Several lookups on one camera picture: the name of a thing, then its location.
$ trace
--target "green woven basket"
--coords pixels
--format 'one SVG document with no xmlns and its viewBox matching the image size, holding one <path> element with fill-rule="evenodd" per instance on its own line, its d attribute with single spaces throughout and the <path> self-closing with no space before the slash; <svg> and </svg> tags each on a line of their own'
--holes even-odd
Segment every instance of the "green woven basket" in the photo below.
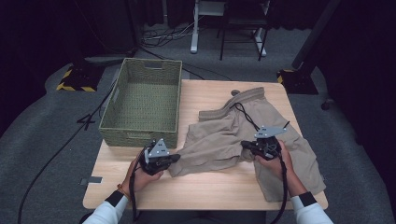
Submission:
<svg viewBox="0 0 396 224">
<path fill-rule="evenodd" d="M 181 61 L 124 59 L 99 125 L 111 147 L 177 147 Z"/>
</svg>

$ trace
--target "black chair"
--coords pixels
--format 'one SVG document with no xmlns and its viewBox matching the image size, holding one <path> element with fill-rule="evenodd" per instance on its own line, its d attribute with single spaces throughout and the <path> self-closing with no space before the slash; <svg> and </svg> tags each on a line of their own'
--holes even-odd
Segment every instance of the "black chair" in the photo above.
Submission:
<svg viewBox="0 0 396 224">
<path fill-rule="evenodd" d="M 228 0 L 224 4 L 224 13 L 222 17 L 222 25 L 218 31 L 222 31 L 221 53 L 222 60 L 224 43 L 261 43 L 259 61 L 262 59 L 262 51 L 264 49 L 265 39 L 268 31 L 271 29 L 269 16 L 272 13 L 272 7 L 275 0 Z M 261 41 L 257 41 L 255 35 L 262 28 L 264 35 Z M 226 31 L 230 30 L 250 30 L 253 31 L 249 40 L 231 40 L 226 39 Z"/>
</svg>

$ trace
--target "table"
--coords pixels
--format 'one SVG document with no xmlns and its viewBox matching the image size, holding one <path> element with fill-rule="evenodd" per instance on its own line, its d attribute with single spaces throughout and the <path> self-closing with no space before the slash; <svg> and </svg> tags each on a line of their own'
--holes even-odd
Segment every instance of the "table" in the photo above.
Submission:
<svg viewBox="0 0 396 224">
<path fill-rule="evenodd" d="M 212 1 L 202 1 L 195 0 L 194 7 L 194 27 L 192 30 L 192 38 L 191 38 L 191 53 L 198 52 L 198 33 L 199 33 L 199 16 L 222 16 L 224 11 L 224 2 L 212 2 Z M 262 29 L 260 29 L 254 36 L 254 40 L 256 42 L 257 49 L 260 52 L 262 48 Z M 267 53 L 265 49 L 262 50 L 262 57 L 266 56 Z"/>
<path fill-rule="evenodd" d="M 301 132 L 288 96 L 279 83 L 182 80 L 179 108 L 179 134 L 175 153 L 184 145 L 189 124 L 198 122 L 200 110 L 221 108 L 232 90 L 245 91 L 264 87 L 268 101 Z M 104 141 L 100 147 L 92 176 L 101 176 L 102 183 L 90 183 L 83 200 L 86 208 L 96 208 L 121 183 L 131 160 L 140 147 L 109 147 Z M 325 209 L 328 202 L 324 192 L 315 195 Z M 257 183 L 252 162 L 240 162 L 235 167 L 179 177 L 167 171 L 163 177 L 136 193 L 140 210 L 279 210 L 281 202 L 265 201 Z M 292 209 L 288 202 L 286 209 Z"/>
</svg>

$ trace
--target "person's left hand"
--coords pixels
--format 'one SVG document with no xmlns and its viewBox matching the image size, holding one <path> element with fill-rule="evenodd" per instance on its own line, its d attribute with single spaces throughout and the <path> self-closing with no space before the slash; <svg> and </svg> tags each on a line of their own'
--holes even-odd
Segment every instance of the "person's left hand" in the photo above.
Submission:
<svg viewBox="0 0 396 224">
<path fill-rule="evenodd" d="M 131 164 L 129 165 L 128 172 L 122 181 L 121 187 L 122 190 L 127 193 L 128 195 L 131 195 L 129 192 L 129 180 L 132 175 L 132 170 L 134 169 L 134 164 L 136 163 L 136 159 L 134 159 Z M 158 172 L 155 175 L 148 175 L 146 174 L 141 168 L 139 168 L 140 164 L 137 164 L 137 170 L 134 173 L 134 191 L 139 191 L 143 189 L 145 186 L 147 186 L 149 183 L 156 181 L 161 178 L 163 175 L 163 171 Z"/>
</svg>

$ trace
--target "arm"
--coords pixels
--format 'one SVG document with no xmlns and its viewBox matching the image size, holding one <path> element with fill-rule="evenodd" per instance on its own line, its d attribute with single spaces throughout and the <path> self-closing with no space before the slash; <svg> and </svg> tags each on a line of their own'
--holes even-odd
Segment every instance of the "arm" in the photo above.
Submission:
<svg viewBox="0 0 396 224">
<path fill-rule="evenodd" d="M 317 203 L 314 196 L 309 192 L 297 174 L 295 174 L 291 157 L 288 150 L 285 148 L 283 142 L 279 141 L 282 147 L 281 153 L 283 161 L 285 162 L 287 172 L 286 177 L 288 181 L 288 191 L 290 200 L 294 208 L 294 215 L 297 223 L 304 224 L 327 224 L 332 223 L 330 218 L 323 211 L 320 204 Z M 260 156 L 256 156 L 255 159 L 263 166 L 272 170 L 272 172 L 279 178 L 282 179 L 282 168 L 280 166 L 279 158 L 271 161 L 267 161 Z"/>
<path fill-rule="evenodd" d="M 100 223 L 118 223 L 122 217 L 126 205 L 130 201 L 129 180 L 134 169 L 134 164 L 137 161 L 132 161 L 128 173 L 126 174 L 122 184 L 118 186 L 108 198 L 102 202 L 83 223 L 84 224 L 100 224 Z M 150 182 L 160 179 L 163 171 L 155 175 L 148 175 L 142 169 L 137 169 L 134 180 L 134 191 L 137 192 L 143 189 Z"/>
</svg>

